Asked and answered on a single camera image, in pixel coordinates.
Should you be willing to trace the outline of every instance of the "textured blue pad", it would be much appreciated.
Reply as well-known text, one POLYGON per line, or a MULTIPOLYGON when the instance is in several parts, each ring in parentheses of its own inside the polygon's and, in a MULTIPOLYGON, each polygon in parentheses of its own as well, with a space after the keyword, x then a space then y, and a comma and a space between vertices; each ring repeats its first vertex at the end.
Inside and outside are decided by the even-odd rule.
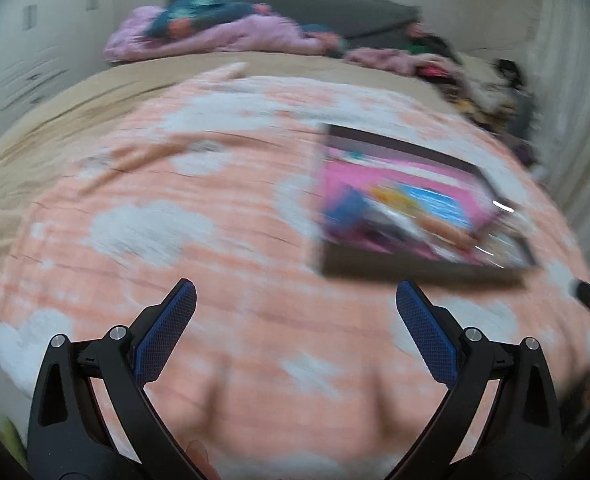
POLYGON ((411 284, 397 286, 397 310, 433 379, 452 388, 457 382, 457 350, 411 284))
POLYGON ((187 323, 195 313, 197 291, 186 282, 135 349, 133 376, 139 386, 157 380, 187 323))

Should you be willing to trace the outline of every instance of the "headboard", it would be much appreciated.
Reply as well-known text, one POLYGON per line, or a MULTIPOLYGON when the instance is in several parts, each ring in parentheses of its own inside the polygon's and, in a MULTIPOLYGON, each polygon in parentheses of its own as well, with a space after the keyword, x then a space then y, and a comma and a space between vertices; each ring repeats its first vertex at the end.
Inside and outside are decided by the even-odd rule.
MULTIPOLYGON (((167 0, 173 3, 178 0, 167 0)), ((395 25, 417 22, 418 7, 408 7, 389 0, 233 0, 267 3, 273 9, 298 23, 326 25, 338 34, 354 40, 353 46, 403 48, 408 42, 395 25), (367 37, 355 38, 369 34, 367 37)))

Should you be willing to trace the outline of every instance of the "metal pin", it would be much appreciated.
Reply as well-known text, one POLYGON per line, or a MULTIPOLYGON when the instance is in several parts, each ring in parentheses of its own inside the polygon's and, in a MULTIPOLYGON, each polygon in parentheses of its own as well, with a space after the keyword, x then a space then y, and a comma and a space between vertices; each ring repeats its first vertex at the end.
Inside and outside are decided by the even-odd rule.
POLYGON ((482 333, 479 332, 476 328, 468 328, 466 332, 464 332, 466 339, 469 341, 479 341, 482 338, 482 333))
POLYGON ((111 332, 108 333, 111 339, 115 339, 119 341, 122 337, 126 335, 126 327, 122 325, 114 326, 111 329, 111 332))
POLYGON ((534 337, 527 337, 524 339, 524 343, 526 343, 526 346, 531 350, 537 350, 539 348, 539 341, 534 337))
POLYGON ((51 339, 51 346, 53 348, 59 348, 66 342, 66 338, 62 334, 57 334, 51 339))

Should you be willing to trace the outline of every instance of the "pink cloth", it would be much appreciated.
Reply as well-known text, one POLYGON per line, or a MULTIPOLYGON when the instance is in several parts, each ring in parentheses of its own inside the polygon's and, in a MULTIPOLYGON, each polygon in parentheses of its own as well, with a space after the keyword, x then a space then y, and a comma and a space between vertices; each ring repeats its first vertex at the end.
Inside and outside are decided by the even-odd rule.
POLYGON ((321 56, 326 51, 322 41, 305 37, 293 20, 283 16, 257 14, 236 22, 216 25, 184 40, 149 38, 144 32, 162 10, 153 6, 132 10, 120 28, 109 38, 104 49, 104 59, 109 62, 140 61, 201 52, 245 50, 321 56))
POLYGON ((398 75, 412 76, 419 66, 435 66, 445 70, 455 79, 461 79, 461 70, 449 59, 437 54, 413 55, 395 48, 356 48, 344 56, 348 63, 387 70, 398 75))

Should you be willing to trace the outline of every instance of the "curtain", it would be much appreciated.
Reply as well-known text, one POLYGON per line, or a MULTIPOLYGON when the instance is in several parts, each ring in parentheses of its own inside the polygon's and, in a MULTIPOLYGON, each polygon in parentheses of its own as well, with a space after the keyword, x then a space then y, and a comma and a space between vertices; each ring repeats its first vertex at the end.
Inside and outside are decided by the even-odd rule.
POLYGON ((590 0, 542 0, 526 72, 539 102, 534 142, 548 192, 590 267, 590 0))

